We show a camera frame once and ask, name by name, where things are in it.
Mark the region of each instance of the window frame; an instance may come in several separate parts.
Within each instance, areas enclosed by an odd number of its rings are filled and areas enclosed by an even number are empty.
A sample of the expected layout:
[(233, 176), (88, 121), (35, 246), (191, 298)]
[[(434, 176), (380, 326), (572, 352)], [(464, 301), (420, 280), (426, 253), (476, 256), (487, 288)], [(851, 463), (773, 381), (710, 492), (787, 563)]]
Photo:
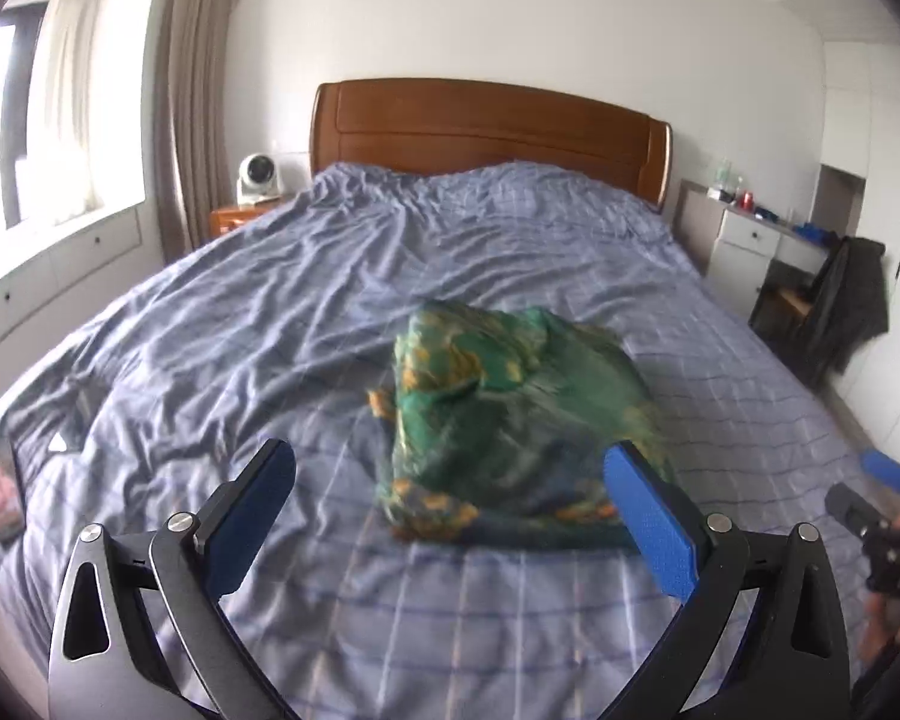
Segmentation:
[(11, 5), (0, 11), (0, 26), (14, 26), (0, 117), (0, 185), (7, 229), (20, 223), (17, 160), (26, 157), (26, 119), (34, 75), (36, 44), (47, 13), (45, 1)]

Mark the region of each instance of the black jacket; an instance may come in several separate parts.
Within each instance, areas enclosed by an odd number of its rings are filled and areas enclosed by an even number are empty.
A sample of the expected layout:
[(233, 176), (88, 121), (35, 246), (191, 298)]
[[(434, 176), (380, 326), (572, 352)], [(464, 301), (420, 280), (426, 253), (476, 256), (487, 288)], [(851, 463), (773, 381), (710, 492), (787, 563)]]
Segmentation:
[(810, 287), (813, 308), (797, 332), (797, 375), (820, 384), (829, 367), (843, 372), (853, 351), (890, 329), (883, 244), (845, 238)]

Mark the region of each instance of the curtain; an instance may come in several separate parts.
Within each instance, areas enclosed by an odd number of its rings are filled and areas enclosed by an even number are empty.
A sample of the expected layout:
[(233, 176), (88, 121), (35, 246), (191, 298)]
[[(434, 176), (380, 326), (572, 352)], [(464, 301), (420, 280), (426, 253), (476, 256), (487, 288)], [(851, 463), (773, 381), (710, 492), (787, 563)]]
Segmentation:
[(22, 218), (60, 223), (95, 206), (89, 162), (89, 89), (100, 0), (50, 0), (37, 38), (17, 166)]
[(232, 202), (223, 146), (223, 64), (231, 0), (169, 0), (157, 48), (154, 178), (164, 259), (210, 239)]

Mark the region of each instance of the white wardrobe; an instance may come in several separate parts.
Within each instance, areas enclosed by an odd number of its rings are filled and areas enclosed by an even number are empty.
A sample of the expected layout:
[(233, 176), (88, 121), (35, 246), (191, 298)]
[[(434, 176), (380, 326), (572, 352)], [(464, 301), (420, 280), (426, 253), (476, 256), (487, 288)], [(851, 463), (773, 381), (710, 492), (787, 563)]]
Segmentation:
[(828, 43), (823, 162), (866, 177), (856, 234), (887, 247), (890, 332), (832, 384), (874, 445), (900, 460), (900, 46)]

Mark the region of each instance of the wooden headboard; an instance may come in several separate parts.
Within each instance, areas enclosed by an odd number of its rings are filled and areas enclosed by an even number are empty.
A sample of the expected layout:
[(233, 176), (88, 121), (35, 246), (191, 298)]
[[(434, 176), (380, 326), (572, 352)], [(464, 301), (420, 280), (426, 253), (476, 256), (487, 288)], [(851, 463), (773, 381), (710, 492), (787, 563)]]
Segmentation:
[(338, 161), (439, 175), (525, 159), (579, 170), (658, 211), (671, 151), (670, 125), (628, 108), (449, 79), (324, 83), (310, 131), (313, 175)]

